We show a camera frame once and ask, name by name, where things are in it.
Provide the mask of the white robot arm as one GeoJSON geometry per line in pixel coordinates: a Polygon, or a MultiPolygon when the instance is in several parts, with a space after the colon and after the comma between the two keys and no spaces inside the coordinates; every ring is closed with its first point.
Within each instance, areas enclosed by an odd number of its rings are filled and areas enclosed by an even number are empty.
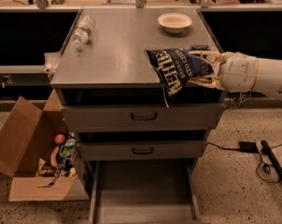
{"type": "Polygon", "coordinates": [[[240,52],[193,50],[213,73],[191,77],[190,82],[211,89],[246,93],[254,91],[282,101],[282,60],[264,59],[240,52]]]}

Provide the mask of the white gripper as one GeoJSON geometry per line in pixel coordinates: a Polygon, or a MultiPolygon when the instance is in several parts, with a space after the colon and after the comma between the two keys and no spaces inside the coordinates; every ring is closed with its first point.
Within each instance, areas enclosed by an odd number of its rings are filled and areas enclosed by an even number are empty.
{"type": "Polygon", "coordinates": [[[247,92],[255,84],[258,74],[258,59],[240,52],[217,52],[212,50],[192,50],[196,56],[211,66],[219,66],[219,77],[209,74],[191,77],[190,82],[209,89],[222,88],[228,92],[247,92]]]}

